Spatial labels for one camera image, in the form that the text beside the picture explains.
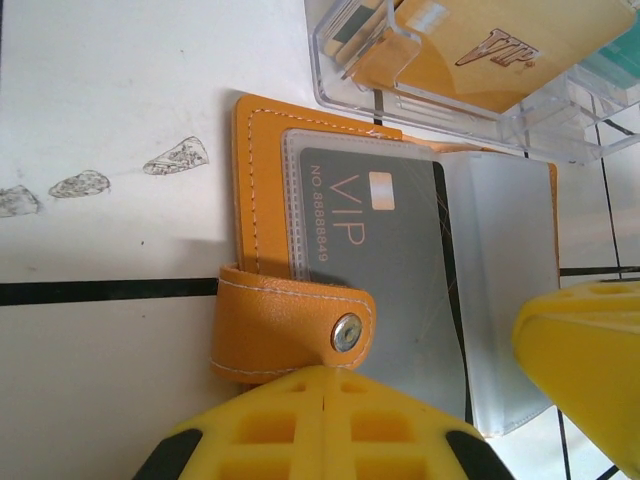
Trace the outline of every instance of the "white stitching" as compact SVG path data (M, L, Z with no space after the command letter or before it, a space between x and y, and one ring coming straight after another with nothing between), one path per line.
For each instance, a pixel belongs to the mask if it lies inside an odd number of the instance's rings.
M297 115L291 115L290 113L277 112L275 110L270 110L268 108L258 108L256 110L252 110L249 115L249 185L251 186L251 214L253 216L253 240L254 240L254 248L256 250L256 273L260 273L260 256L258 253L258 218L256 217L256 191L255 191L255 183L253 180L253 144L252 144L252 132L251 128L253 126L253 116L256 113L273 113L274 115L279 115L281 117L293 118L295 120L302 120L303 122L316 123L318 125L325 125L327 127L339 128L341 130L348 130L350 132L358 132L364 133L366 135L376 137L376 138L388 138L391 140L397 140L397 138L390 137L385 135L384 133L377 133L374 129L363 130L362 128L353 128L353 127L345 127L344 125L336 125L334 123L325 122L322 120L314 120L311 118L299 117Z
M367 302L365 302L364 300L356 300L356 299L351 299L351 298L344 298L344 297L337 297L337 296L333 296L333 295L318 295L318 294L313 294L313 293L298 293L298 292L290 292L288 290L280 290L277 288L266 288L266 287L250 287L248 285L240 285L238 283L233 283L230 282L228 280L224 280L222 278L220 278L218 280L218 283L223 283L225 285L229 285L230 287L236 287L236 288L243 288L245 290L253 290L256 292L268 292L268 293L275 293L275 294L282 294L282 295L291 295L294 297L310 297L310 298L320 298L323 300L338 300L338 301L342 301L342 302L349 302L349 303L359 303L360 305L363 305L364 308L367 310L367 313L369 314L369 324L367 325L368 327L368 338L367 338L367 342L364 345L364 348L362 349L362 351L358 354L358 356L351 362L349 363L340 363L337 365L327 365L329 367L350 367L352 365L355 365L358 360L360 360L360 358L362 357L362 355L364 355L364 353L369 349L369 345L371 344L371 340L373 339L373 331L372 331L372 323L373 323L373 312L371 311L371 307L369 307L369 304ZM209 362L218 367L221 368L223 370L228 370L230 372L235 372L235 373L242 373L245 375L256 375L256 374L260 374L260 375L279 375L281 373L289 373L289 372L293 372L298 370L297 368L283 368L280 370L264 370L264 371L248 371L248 370L240 370L237 368L232 368L232 367L227 367L225 365L221 365L219 363L217 363L215 360L213 360L213 358L209 358Z

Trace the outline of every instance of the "yellow plastic object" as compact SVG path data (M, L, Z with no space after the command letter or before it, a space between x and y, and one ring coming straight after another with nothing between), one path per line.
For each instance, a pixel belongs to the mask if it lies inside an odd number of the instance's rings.
M176 427L135 480L512 479L470 425L344 369L309 367Z
M531 380L640 479L640 282L590 283L524 305L513 331Z

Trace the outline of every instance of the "gray smudge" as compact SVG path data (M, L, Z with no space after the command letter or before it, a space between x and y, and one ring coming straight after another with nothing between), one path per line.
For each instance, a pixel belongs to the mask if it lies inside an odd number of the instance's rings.
M0 218L38 213L38 199L22 185L0 189Z
M49 189L49 195L56 198L89 197L104 192L110 186L109 179L100 172L85 170L56 183Z
M189 137L159 157L149 160L142 170L149 175L170 175L205 163L209 163L209 158L202 142L196 137Z

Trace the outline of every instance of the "white tile floor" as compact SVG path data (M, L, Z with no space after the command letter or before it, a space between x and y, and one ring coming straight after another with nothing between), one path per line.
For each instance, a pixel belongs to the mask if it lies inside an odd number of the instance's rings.
M0 219L0 282L215 275L233 259L238 91L317 108L302 1L147 4L4 1L0 188L28 186L42 212ZM638 109L619 117L640 129ZM208 166L136 176L190 135ZM602 165L559 168L563 269L640 265L639 154L604 160L617 255ZM91 168L110 177L111 194L48 197ZM130 477L171 425L231 397L235 387L207 371L214 302L0 307L0 478ZM605 474L611 463L564 423L571 478ZM518 479L567 478L555 407L491 443Z

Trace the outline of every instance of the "card chip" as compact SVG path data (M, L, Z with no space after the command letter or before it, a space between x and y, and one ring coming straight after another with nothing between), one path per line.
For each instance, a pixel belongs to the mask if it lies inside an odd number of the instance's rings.
M371 187L371 207L374 210L395 210L393 178L386 172L369 172Z

